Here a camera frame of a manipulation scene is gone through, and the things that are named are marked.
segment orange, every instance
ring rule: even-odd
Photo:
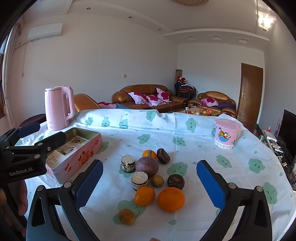
[[[155,198],[155,191],[151,187],[140,187],[135,194],[135,204],[138,206],[147,206],[151,202],[153,202]]]
[[[144,156],[148,156],[149,155],[149,151],[151,151],[151,157],[154,158],[155,160],[157,159],[157,155],[154,151],[152,150],[145,150],[143,151],[142,157]]]
[[[185,195],[178,188],[165,188],[159,193],[157,202],[161,209],[174,212],[183,207]]]

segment recessed ceiling light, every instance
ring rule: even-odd
[[[212,37],[212,40],[221,40],[221,35],[212,35],[212,34],[209,34],[209,36]]]
[[[187,38],[187,40],[195,40],[194,36],[183,36],[184,38]]]
[[[249,39],[237,37],[240,43],[247,44]]]
[[[263,29],[269,29],[272,27],[274,22],[274,17],[269,14],[259,12],[258,13],[258,26]]]

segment wooden door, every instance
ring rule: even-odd
[[[254,131],[261,105],[263,69],[242,63],[241,89],[237,119],[249,131]]]

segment curtain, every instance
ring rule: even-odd
[[[12,54],[13,54],[13,50],[15,47],[20,26],[21,25],[19,23],[15,24],[8,35],[7,43],[4,51],[3,65],[2,65],[2,90],[3,90],[3,97],[4,97],[4,114],[5,114],[8,129],[16,127],[15,121],[12,115],[11,106],[9,103],[9,98],[8,98],[8,83],[9,83],[9,70],[10,70],[11,58],[12,58]]]

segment white wall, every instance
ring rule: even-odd
[[[26,23],[19,42],[32,27],[63,22],[61,37],[28,43],[15,50],[9,99],[16,124],[44,113],[44,90],[71,86],[96,101],[133,84],[157,83],[173,90],[177,46],[160,34],[116,18],[92,14],[52,16]]]
[[[279,17],[265,56],[266,84],[259,125],[275,131],[284,109],[296,114],[296,42]]]
[[[6,123],[6,118],[2,117],[0,119],[0,136],[3,135],[7,131],[8,131],[8,127],[7,127],[7,123]]]
[[[264,69],[264,53],[237,45],[188,43],[178,45],[178,69],[198,93],[219,91],[238,105],[241,63]]]

